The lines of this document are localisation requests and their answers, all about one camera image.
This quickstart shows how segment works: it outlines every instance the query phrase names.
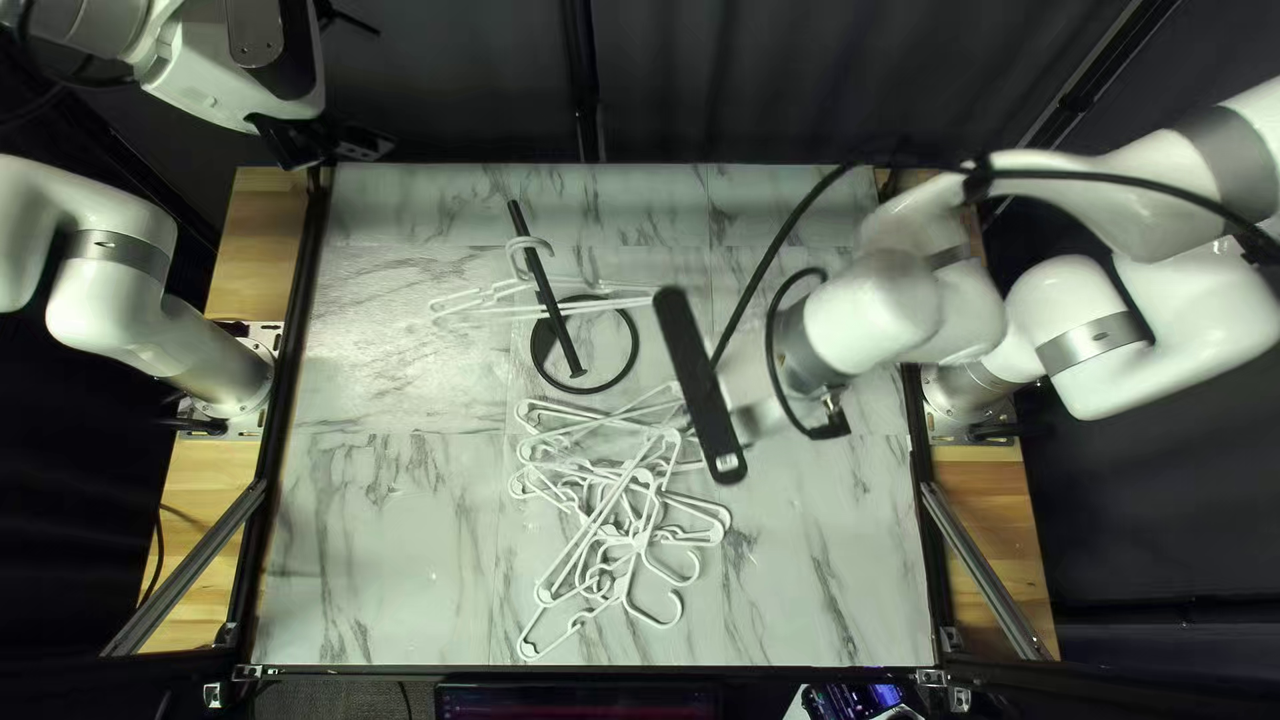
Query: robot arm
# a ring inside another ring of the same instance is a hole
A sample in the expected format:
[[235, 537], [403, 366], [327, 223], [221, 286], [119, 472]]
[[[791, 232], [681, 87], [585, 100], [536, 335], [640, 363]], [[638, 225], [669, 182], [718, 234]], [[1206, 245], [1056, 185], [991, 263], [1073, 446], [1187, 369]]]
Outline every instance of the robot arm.
[[0, 311], [36, 290], [55, 233], [69, 236], [45, 323], [59, 342], [165, 380], [232, 418], [255, 411], [270, 366], [164, 293], [177, 228], [159, 208], [79, 176], [0, 155]]
[[[1107, 155], [1009, 150], [988, 161], [997, 172], [1156, 181], [1258, 222], [1280, 209], [1277, 158], [1280, 78]], [[1048, 375], [1075, 416], [1098, 419], [1236, 368], [1280, 341], [1280, 304], [1239, 245], [1216, 240], [1230, 232], [1222, 218], [1140, 187], [997, 174], [988, 195], [1048, 201], [1107, 243], [1155, 342], [1085, 258], [1041, 263], [1001, 301], [977, 260], [956, 261], [968, 246], [957, 213], [964, 181], [946, 173], [877, 209], [863, 224], [860, 261], [780, 315], [787, 389], [812, 396], [878, 363], [936, 363], [925, 397], [947, 415], [977, 421], [987, 404]]]
[[381, 133], [323, 115], [311, 0], [0, 0], [0, 22], [128, 63], [142, 90], [261, 136], [285, 169], [330, 155], [375, 160], [394, 146]]

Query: silver metal ring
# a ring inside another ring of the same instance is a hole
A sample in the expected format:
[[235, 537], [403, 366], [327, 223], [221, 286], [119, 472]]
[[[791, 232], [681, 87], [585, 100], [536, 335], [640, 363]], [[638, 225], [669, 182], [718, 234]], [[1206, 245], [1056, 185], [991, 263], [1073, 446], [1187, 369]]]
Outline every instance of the silver metal ring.
[[1037, 347], [1036, 355], [1052, 377], [1091, 357], [1143, 340], [1147, 338], [1133, 313], [1121, 310], [1066, 331]]
[[169, 256], [155, 245], [110, 231], [81, 231], [72, 236], [67, 260], [102, 260], [141, 270], [164, 283], [169, 275]]

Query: white marble tile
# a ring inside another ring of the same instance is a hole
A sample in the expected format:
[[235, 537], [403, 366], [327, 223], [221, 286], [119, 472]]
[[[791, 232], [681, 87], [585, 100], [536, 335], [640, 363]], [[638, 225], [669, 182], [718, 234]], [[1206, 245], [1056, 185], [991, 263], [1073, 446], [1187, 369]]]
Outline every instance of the white marble tile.
[[[681, 286], [709, 341], [817, 177], [760, 167], [342, 167], [256, 661], [515, 662], [532, 578], [573, 528], [507, 495], [513, 402], [617, 407], [673, 377], [649, 307], [631, 311], [636, 368], [590, 397], [550, 391], [532, 372], [531, 322], [431, 325], [429, 300], [508, 277], [507, 197], [557, 245], [548, 272]], [[797, 241], [823, 247], [783, 250], [745, 328], [790, 272], [851, 260], [856, 237], [846, 231], [874, 201], [859, 178], [815, 206]], [[717, 223], [736, 231], [713, 249]], [[617, 318], [570, 325], [591, 370], [580, 382], [613, 374], [627, 343]], [[558, 350], [549, 369], [567, 375]], [[888, 369], [858, 383], [846, 401], [855, 437], [769, 438], [748, 450], [750, 474], [731, 488], [705, 473], [673, 480], [735, 516], [726, 542], [701, 551], [703, 578], [682, 591], [680, 625], [657, 630], [611, 610], [544, 664], [931, 664], [901, 389]], [[655, 615], [664, 592], [654, 578], [637, 587]]]
[[707, 188], [695, 165], [381, 165], [338, 169], [337, 243], [502, 245], [508, 200], [557, 246], [707, 247]]
[[[508, 438], [508, 470], [518, 438]], [[655, 629], [609, 607], [538, 662], [932, 664], [906, 439], [812, 443], [778, 436], [750, 448], [748, 464], [750, 474], [732, 487], [716, 486], [705, 473], [672, 480], [671, 489], [716, 500], [733, 514], [722, 546], [700, 550], [701, 578], [678, 591], [684, 618], [675, 628]], [[576, 524], [541, 501], [503, 496], [499, 503], [490, 659], [506, 665], [521, 662], [515, 643], [536, 607], [534, 582]], [[678, 555], [666, 561], [687, 566]], [[640, 582], [641, 606], [669, 614], [669, 585], [653, 575]], [[548, 611], [531, 638], [549, 642], [584, 607], [568, 602]]]
[[500, 247], [326, 247], [294, 427], [502, 432], [509, 325], [435, 325], [428, 302], [506, 277]]
[[[713, 246], [765, 246], [828, 165], [707, 165]], [[858, 247], [858, 224], [876, 209], [870, 168], [854, 168], [800, 219], [787, 245]]]
[[502, 436], [296, 433], [253, 657], [485, 664]]
[[[712, 329], [719, 337], [728, 323], [733, 307], [746, 286], [748, 279], [760, 260], [759, 247], [722, 247], [712, 251]], [[804, 268], [822, 268], [835, 275], [854, 261], [854, 251], [849, 249], [824, 247], [782, 247], [777, 259], [760, 281], [755, 295], [742, 320], [739, 323], [733, 340], [724, 354], [721, 368], [733, 361], [754, 363], [763, 357], [764, 311], [782, 283], [795, 272]], [[790, 300], [782, 307], [804, 296], [806, 290], [817, 284], [817, 279], [800, 281], [790, 291]], [[858, 375], [850, 382], [849, 391], [842, 397], [845, 415], [855, 434], [906, 434], [906, 411], [902, 396], [902, 379], [897, 366], [886, 364]], [[806, 423], [815, 420], [805, 418]]]
[[[582, 277], [588, 279], [627, 281], [654, 287], [677, 286], [689, 297], [694, 318], [703, 331], [704, 342], [712, 323], [712, 278], [707, 250], [668, 247], [584, 247], [580, 251], [544, 259], [548, 273]], [[561, 297], [571, 292], [558, 291]], [[532, 301], [531, 293], [525, 300]], [[658, 327], [658, 316], [652, 306], [627, 309], [636, 324], [640, 351], [635, 366], [616, 387], [595, 395], [571, 395], [548, 386], [534, 370], [529, 341], [534, 320], [512, 323], [511, 332], [511, 384], [507, 393], [508, 410], [525, 397], [545, 397], [571, 402], [582, 407], [621, 407], [625, 401], [676, 379], [671, 355]], [[588, 370], [581, 378], [570, 378], [568, 365], [559, 343], [552, 348], [544, 364], [548, 374], [573, 387], [596, 387], [625, 366], [631, 337], [623, 320], [612, 311], [589, 315], [571, 315], [566, 320], [573, 347]], [[512, 430], [508, 416], [508, 430]]]

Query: black pole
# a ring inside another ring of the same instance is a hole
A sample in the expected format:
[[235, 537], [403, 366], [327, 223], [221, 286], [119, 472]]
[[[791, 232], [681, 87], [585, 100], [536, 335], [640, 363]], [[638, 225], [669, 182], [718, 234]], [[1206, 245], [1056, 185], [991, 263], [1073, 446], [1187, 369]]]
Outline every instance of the black pole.
[[[525, 223], [525, 214], [520, 211], [520, 201], [508, 200], [507, 210], [511, 213], [511, 223], [516, 225], [516, 234], [521, 237], [529, 236], [529, 224]], [[577, 350], [573, 348], [573, 341], [568, 337], [568, 328], [564, 325], [563, 315], [559, 314], [559, 306], [556, 305], [556, 295], [552, 293], [552, 283], [547, 281], [547, 272], [543, 270], [543, 261], [538, 258], [538, 250], [532, 247], [525, 249], [525, 265], [529, 266], [529, 274], [534, 275], [534, 282], [538, 283], [538, 301], [543, 304], [543, 307], [547, 307], [552, 329], [556, 331], [556, 337], [561, 341], [561, 348], [564, 351], [564, 361], [568, 363], [568, 377], [581, 378], [586, 374], [586, 370], [577, 359]]]

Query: black cable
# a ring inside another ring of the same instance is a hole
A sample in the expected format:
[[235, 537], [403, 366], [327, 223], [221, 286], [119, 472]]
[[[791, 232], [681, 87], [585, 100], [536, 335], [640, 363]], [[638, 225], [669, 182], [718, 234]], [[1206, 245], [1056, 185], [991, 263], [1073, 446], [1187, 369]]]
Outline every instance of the black cable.
[[769, 301], [769, 309], [764, 311], [764, 365], [769, 370], [769, 384], [773, 386], [773, 397], [778, 400], [778, 405], [782, 406], [782, 413], [791, 421], [791, 427], [800, 430], [809, 439], [828, 439], [849, 434], [847, 423], [828, 424], [820, 428], [804, 427], [800, 418], [791, 410], [791, 404], [787, 402], [787, 397], [782, 392], [782, 382], [778, 380], [777, 361], [773, 356], [773, 318], [778, 314], [778, 306], [782, 305], [782, 299], [786, 297], [791, 286], [809, 275], [817, 275], [822, 282], [827, 282], [827, 272], [822, 268], [805, 268], [782, 281], [782, 286], [778, 287], [778, 291], [773, 295], [773, 300]]
[[164, 510], [165, 512], [168, 512], [168, 514], [170, 514], [170, 515], [173, 515], [175, 518], [179, 518], [179, 519], [182, 519], [183, 521], [186, 521], [186, 523], [188, 523], [191, 525], [196, 525], [197, 528], [207, 528], [209, 527], [209, 523], [205, 523], [204, 520], [201, 520], [200, 518], [196, 518], [195, 515], [191, 515], [188, 512], [178, 510], [177, 507], [174, 507], [172, 505], [165, 505], [165, 503], [161, 502], [160, 503], [160, 510]]
[[36, 97], [35, 100], [27, 102], [22, 108], [18, 108], [12, 113], [6, 113], [5, 115], [0, 117], [0, 131], [15, 128], [22, 123], [29, 120], [31, 118], [35, 118], [36, 115], [44, 113], [47, 108], [52, 106], [54, 102], [61, 100], [67, 88], [60, 85], [51, 86], [49, 90], [41, 94], [40, 97]]
[[1146, 178], [1135, 178], [1129, 176], [1117, 176], [1114, 173], [1096, 173], [1091, 170], [964, 170], [965, 174], [970, 177], [979, 177], [984, 179], [1064, 179], [1064, 181], [1085, 181], [1085, 182], [1101, 182], [1108, 184], [1120, 184], [1126, 187], [1137, 187], [1142, 190], [1149, 190], [1152, 192], [1160, 192], [1170, 197], [1176, 197], [1184, 202], [1190, 202], [1202, 210], [1213, 213], [1219, 218], [1231, 223], [1236, 228], [1236, 232], [1244, 237], [1239, 237], [1242, 247], [1245, 249], [1249, 260], [1258, 263], [1265, 261], [1267, 264], [1280, 263], [1280, 246], [1276, 243], [1276, 238], [1267, 234], [1257, 224], [1249, 222], [1244, 215], [1240, 215], [1235, 210], [1222, 205], [1221, 202], [1210, 200], [1203, 195], [1197, 195], [1194, 192], [1175, 187], [1171, 184], [1165, 184], [1162, 182], [1149, 181]]
[[227, 420], [197, 420], [196, 418], [152, 418], [152, 423], [174, 428], [178, 432], [209, 433], [218, 437], [227, 433]]
[[35, 65], [37, 70], [49, 77], [50, 79], [67, 85], [70, 87], [79, 87], [83, 90], [111, 90], [115, 87], [128, 87], [136, 85], [138, 81], [132, 74], [118, 76], [118, 77], [87, 77], [84, 70], [93, 64], [95, 56], [90, 53], [84, 54], [84, 59], [70, 73], [64, 73], [61, 70], [44, 65], [37, 58], [36, 53], [31, 47], [31, 20], [35, 17], [35, 9], [38, 0], [27, 0], [22, 5], [22, 13], [18, 15], [17, 38], [18, 46], [22, 49], [27, 60]]
[[796, 223], [800, 222], [800, 217], [804, 215], [805, 210], [808, 210], [810, 205], [813, 205], [814, 200], [818, 200], [818, 197], [826, 192], [832, 183], [840, 179], [840, 176], [847, 173], [852, 167], [852, 163], [841, 163], [836, 167], [836, 169], [823, 176], [823, 178], [818, 181], [818, 184], [814, 184], [813, 188], [809, 190], [809, 193], [805, 195], [804, 199], [801, 199], [800, 202], [791, 210], [791, 214], [787, 215], [782, 227], [778, 228], [778, 234], [773, 236], [773, 241], [769, 242], [769, 246], [764, 250], [764, 256], [760, 258], [760, 261], [755, 265], [755, 272], [751, 273], [751, 279], [746, 281], [746, 287], [742, 288], [742, 295], [737, 299], [737, 306], [733, 307], [733, 314], [728, 316], [728, 324], [724, 325], [724, 332], [721, 333], [719, 342], [716, 343], [716, 351], [712, 352], [713, 370], [716, 369], [716, 365], [719, 364], [719, 359], [724, 355], [724, 350], [728, 347], [728, 341], [733, 337], [733, 331], [737, 329], [737, 323], [742, 319], [742, 313], [746, 313], [746, 306], [751, 304], [751, 296], [755, 295], [755, 288], [760, 286], [760, 281], [764, 279], [765, 270], [769, 269], [769, 265], [773, 263], [773, 258], [777, 256], [778, 250], [782, 249], [782, 243], [791, 236], [791, 231], [796, 227]]
[[408, 715], [408, 720], [413, 720], [413, 705], [408, 701], [408, 691], [404, 689], [404, 680], [396, 680], [396, 684], [401, 687], [401, 694], [404, 697], [404, 712]]
[[164, 715], [169, 710], [170, 700], [173, 700], [173, 691], [165, 691], [164, 697], [160, 698], [160, 707], [156, 707], [155, 720], [164, 720]]
[[[589, 300], [604, 299], [598, 295], [575, 295], [572, 297], [562, 297], [559, 302], [584, 302]], [[595, 395], [621, 383], [631, 373], [631, 369], [635, 368], [636, 359], [640, 357], [640, 332], [636, 329], [636, 323], [631, 319], [630, 313], [621, 307], [614, 307], [613, 311], [622, 316], [622, 322], [626, 323], [627, 332], [631, 334], [631, 352], [627, 355], [627, 361], [622, 365], [622, 370], [618, 372], [617, 375], [613, 375], [613, 378], [608, 382], [595, 387], [570, 386], [553, 378], [543, 364], [547, 361], [547, 350], [549, 347], [548, 338], [550, 342], [554, 342], [556, 333], [550, 327], [550, 319], [541, 318], [534, 323], [534, 332], [529, 334], [529, 357], [532, 360], [534, 370], [538, 370], [539, 377], [541, 377], [543, 380], [553, 388], [571, 395]]]
[[160, 569], [164, 568], [164, 529], [160, 527], [160, 509], [156, 509], [156, 569], [151, 571], [151, 582], [147, 584], [147, 591], [142, 593], [142, 600], [138, 601], [138, 607], [151, 598], [151, 593], [155, 592], [156, 584], [160, 582]]

